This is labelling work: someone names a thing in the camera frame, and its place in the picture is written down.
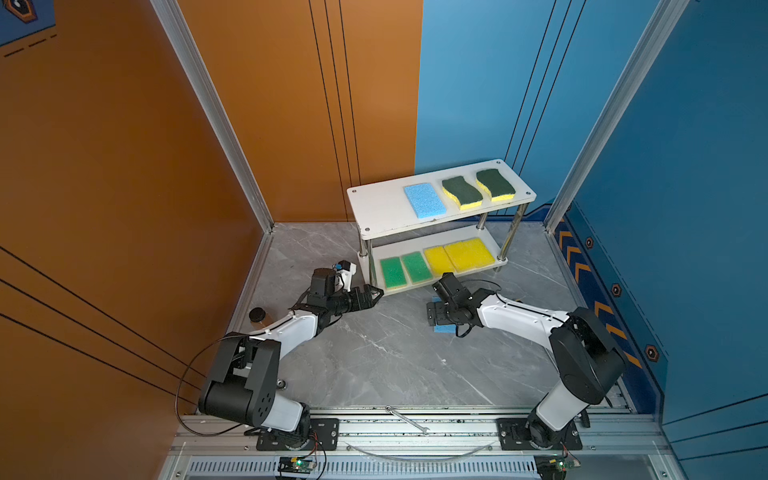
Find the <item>shelf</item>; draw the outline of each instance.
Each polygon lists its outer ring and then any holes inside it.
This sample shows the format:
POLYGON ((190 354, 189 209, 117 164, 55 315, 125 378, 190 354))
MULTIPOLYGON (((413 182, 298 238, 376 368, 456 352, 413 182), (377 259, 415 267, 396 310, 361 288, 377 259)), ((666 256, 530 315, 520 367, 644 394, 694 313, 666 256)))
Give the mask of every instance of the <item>shelf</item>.
MULTIPOLYGON (((401 257, 403 255, 406 255, 407 253, 422 252, 426 248, 437 247, 438 245, 447 245, 449 243, 459 242, 462 240, 471 240, 473 238, 479 238, 480 240, 482 240, 482 242, 485 244, 485 247, 488 248, 488 251, 497 260, 493 264, 484 266, 482 268, 475 268, 472 270, 466 270, 464 272, 456 273, 456 276, 463 276, 463 275, 469 275, 470 273, 482 272, 483 270, 488 270, 491 268, 496 268, 497 266, 502 266, 507 264, 507 260, 504 260, 503 262, 498 260, 497 258, 498 253, 501 251, 501 249, 496 243, 496 240, 493 240, 493 237, 491 237, 491 234, 488 232, 488 229, 484 228, 483 230, 478 230, 476 225, 469 225, 468 227, 456 228, 454 230, 448 230, 446 232, 434 233, 432 235, 425 235, 424 237, 412 238, 410 240, 404 240, 402 242, 390 243, 389 245, 374 247, 372 255, 373 255, 374 264, 376 266, 376 280, 377 280, 376 284, 379 288, 384 290, 384 295, 388 295, 391 293, 405 292, 406 290, 419 288, 424 285, 431 285, 432 283, 437 281, 437 279, 439 278, 438 276, 434 276, 431 280, 427 280, 425 282, 414 285, 411 283, 411 280, 408 277, 408 274, 406 274, 406 280, 408 281, 408 284, 406 286, 401 286, 400 288, 395 288, 395 289, 387 289, 384 287, 384 276, 382 275, 380 260, 385 258, 390 258, 390 257, 401 257)), ((358 255, 358 260, 360 262, 360 269, 362 271, 362 275, 365 278, 366 283, 370 283, 370 279, 368 278, 368 272, 369 272, 368 259, 369 258, 370 256, 361 258, 358 255)))
POLYGON ((347 189, 347 195, 360 228, 360 235, 364 240, 385 237, 436 223, 460 220, 536 200, 536 193, 501 160, 483 161, 428 174, 351 187, 347 189), (482 205, 469 210, 460 210, 458 205, 443 193, 442 181, 446 178, 463 176, 468 184, 477 186, 475 174, 488 168, 498 168, 499 173, 515 188, 514 198, 508 201, 491 202, 487 193, 478 189, 483 196, 482 205), (446 213, 437 217, 419 219, 403 190, 404 187, 416 184, 431 184, 445 205, 446 213))

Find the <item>table surface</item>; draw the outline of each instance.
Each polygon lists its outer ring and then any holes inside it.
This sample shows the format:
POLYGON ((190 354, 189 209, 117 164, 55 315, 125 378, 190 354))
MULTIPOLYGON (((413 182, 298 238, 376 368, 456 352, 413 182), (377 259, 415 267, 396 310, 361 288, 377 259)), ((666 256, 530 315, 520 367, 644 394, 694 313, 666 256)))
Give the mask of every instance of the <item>table surface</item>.
POLYGON ((348 188, 346 192, 363 240, 459 220, 502 208, 528 204, 536 200, 536 193, 502 160, 483 161, 376 184, 360 185, 359 187, 348 188), (514 198, 507 201, 491 202, 488 194, 482 189, 478 189, 483 196, 482 204, 476 208, 460 210, 456 202, 442 191, 442 181, 457 176, 463 176, 468 184, 476 187, 475 174, 480 170, 489 168, 498 168, 499 173, 515 188, 514 198), (445 205, 446 212, 443 215, 427 218, 416 216, 404 190, 405 187, 416 184, 432 185, 440 201, 445 205))

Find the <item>orange arrow stripe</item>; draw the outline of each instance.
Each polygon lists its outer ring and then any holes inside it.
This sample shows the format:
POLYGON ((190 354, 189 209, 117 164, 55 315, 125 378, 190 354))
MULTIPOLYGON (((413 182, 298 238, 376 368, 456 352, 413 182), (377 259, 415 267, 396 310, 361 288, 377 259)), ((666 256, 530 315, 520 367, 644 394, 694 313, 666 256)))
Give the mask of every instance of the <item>orange arrow stripe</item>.
POLYGON ((610 323, 605 326, 605 329, 614 335, 619 335, 623 339, 627 339, 627 334, 616 328, 615 326, 611 325, 610 323))
POLYGON ((571 253, 581 253, 581 250, 579 250, 577 247, 568 247, 565 249, 565 251, 568 252, 565 257, 565 261, 568 263, 568 266, 571 266, 571 253))
POLYGON ((638 369, 643 368, 643 366, 640 364, 640 360, 634 358, 632 355, 630 355, 629 353, 626 353, 626 352, 624 352, 624 355, 626 355, 627 356, 627 360, 629 360, 630 362, 634 363, 638 367, 638 369))
POLYGON ((574 276, 576 277, 576 283, 578 283, 578 273, 581 270, 586 270, 588 272, 592 271, 589 265, 584 265, 583 263, 576 262, 576 272, 574 273, 574 276))
POLYGON ((614 311, 608 305, 606 305, 605 303, 595 302, 594 303, 594 315, 599 317, 600 316, 600 310, 608 312, 611 315, 614 314, 614 311))
POLYGON ((573 237, 573 234, 565 230, 560 232, 560 250, 563 250, 563 237, 573 237))

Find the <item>bottom shelf board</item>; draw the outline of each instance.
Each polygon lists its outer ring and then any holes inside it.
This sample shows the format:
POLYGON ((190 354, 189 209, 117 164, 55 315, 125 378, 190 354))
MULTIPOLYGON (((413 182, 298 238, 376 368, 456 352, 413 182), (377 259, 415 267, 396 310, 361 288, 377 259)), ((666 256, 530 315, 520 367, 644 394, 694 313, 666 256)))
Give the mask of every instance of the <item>bottom shelf board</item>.
MULTIPOLYGON (((408 283, 405 286, 401 286, 394 289, 387 289, 386 287, 384 287, 384 276, 382 274, 380 260, 385 258, 390 258, 390 257, 402 257, 403 255, 407 255, 408 253, 423 252, 423 250, 430 247, 448 245, 449 243, 460 242, 463 240, 471 240, 473 238, 479 238, 485 244, 485 247, 488 249, 488 252, 491 253, 494 259, 496 259, 496 261, 491 265, 484 266, 482 268, 475 268, 475 269, 465 270, 463 272, 457 272, 456 276, 463 276, 463 275, 469 275, 470 273, 482 272, 483 270, 488 270, 491 268, 496 268, 497 266, 502 266, 507 264, 507 260, 504 260, 502 262, 498 259, 498 254, 499 252, 502 251, 502 249, 499 248, 498 244, 496 243, 496 240, 493 240, 493 237, 491 237, 491 234, 488 232, 488 229, 484 228, 483 230, 478 230, 477 226, 473 224, 473 225, 469 225, 468 227, 456 228, 454 230, 448 230, 446 232, 433 233, 432 235, 425 235, 424 237, 417 237, 417 238, 412 238, 410 240, 404 240, 402 242, 390 243, 389 245, 374 247, 372 256, 373 256, 374 264, 376 266, 375 286, 383 289, 384 295, 391 295, 394 293, 400 293, 400 292, 405 292, 407 290, 419 288, 424 285, 431 285, 432 283, 437 281, 437 279, 439 278, 438 276, 434 276, 431 280, 427 280, 425 282, 417 283, 416 285, 414 285, 413 283, 411 283, 411 279, 406 273, 406 281, 408 283)), ((361 257, 360 255, 358 255, 360 269, 362 270, 362 275, 366 283, 371 283, 370 279, 368 278, 369 276, 368 261, 370 257, 371 255, 368 255, 366 257, 361 257)))

